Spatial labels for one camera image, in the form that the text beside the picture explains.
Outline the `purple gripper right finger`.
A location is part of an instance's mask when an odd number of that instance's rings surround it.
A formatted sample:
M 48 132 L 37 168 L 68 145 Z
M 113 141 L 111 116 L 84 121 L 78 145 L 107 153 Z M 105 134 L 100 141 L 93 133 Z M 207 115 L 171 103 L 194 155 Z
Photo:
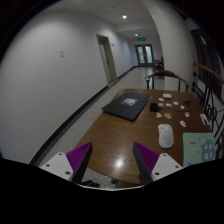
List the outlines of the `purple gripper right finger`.
M 182 169 L 167 153 L 158 154 L 140 143 L 133 143 L 133 154 L 144 185 Z

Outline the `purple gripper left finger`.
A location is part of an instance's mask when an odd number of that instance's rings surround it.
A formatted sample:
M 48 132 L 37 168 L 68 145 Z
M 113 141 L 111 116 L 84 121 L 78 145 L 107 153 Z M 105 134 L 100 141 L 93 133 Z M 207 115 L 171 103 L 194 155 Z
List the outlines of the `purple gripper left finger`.
M 59 152 L 41 169 L 73 183 L 80 183 L 92 154 L 92 143 L 88 142 L 68 153 Z

